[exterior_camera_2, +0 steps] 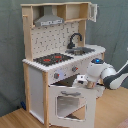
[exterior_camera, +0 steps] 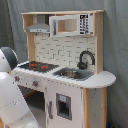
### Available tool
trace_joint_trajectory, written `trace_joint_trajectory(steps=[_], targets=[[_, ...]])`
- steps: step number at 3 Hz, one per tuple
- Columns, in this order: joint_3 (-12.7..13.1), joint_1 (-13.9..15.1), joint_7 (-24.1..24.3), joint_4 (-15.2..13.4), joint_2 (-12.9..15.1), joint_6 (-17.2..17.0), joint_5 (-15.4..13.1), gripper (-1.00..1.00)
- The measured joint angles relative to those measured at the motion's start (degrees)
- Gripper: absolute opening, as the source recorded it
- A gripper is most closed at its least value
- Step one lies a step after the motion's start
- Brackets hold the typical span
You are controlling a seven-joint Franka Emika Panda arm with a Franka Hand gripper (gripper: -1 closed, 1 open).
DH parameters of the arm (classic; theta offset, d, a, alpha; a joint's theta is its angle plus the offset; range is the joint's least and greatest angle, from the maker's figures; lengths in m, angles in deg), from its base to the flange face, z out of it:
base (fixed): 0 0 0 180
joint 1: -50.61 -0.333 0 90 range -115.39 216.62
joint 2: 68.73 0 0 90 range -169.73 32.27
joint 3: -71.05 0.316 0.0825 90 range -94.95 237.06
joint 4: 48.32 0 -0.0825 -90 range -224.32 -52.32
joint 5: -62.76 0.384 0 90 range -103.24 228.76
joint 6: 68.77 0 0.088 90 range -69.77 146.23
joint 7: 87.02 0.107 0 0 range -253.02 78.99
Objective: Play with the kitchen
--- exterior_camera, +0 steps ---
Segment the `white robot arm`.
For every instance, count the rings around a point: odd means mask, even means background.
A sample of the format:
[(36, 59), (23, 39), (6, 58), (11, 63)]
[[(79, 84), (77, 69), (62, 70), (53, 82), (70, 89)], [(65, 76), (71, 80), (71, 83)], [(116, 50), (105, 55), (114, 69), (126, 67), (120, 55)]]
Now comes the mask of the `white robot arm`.
[(19, 87), (9, 72), (18, 64), (10, 47), (0, 48), (0, 118), (9, 128), (39, 128)]

